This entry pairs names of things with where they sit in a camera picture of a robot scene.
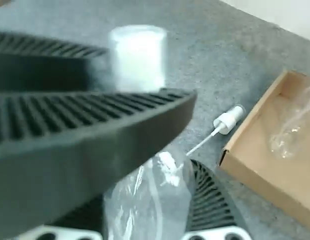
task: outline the plastic wrap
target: plastic wrap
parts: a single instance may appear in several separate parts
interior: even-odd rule
[[[270,148],[280,158],[294,158],[305,150],[309,138],[310,86],[300,92],[283,112],[280,125],[270,137]]]
[[[108,239],[181,239],[193,189],[191,161],[164,149],[105,194]]]

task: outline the cardboard box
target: cardboard box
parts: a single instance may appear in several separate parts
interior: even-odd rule
[[[309,85],[301,73],[283,72],[254,106],[223,149],[221,168],[310,228],[310,151],[280,159],[269,139],[282,110]],[[310,129],[305,139],[310,150]]]

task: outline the black ribbed component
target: black ribbed component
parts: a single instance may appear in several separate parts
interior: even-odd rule
[[[100,90],[106,53],[106,48],[0,32],[0,93]]]
[[[177,89],[0,94],[0,239],[100,196],[186,127],[195,100]]]
[[[0,32],[0,53],[90,59],[103,55],[105,49],[19,33]]]
[[[196,191],[192,198],[186,231],[201,231],[229,226],[247,226],[233,200],[214,174],[202,163],[192,160]]]

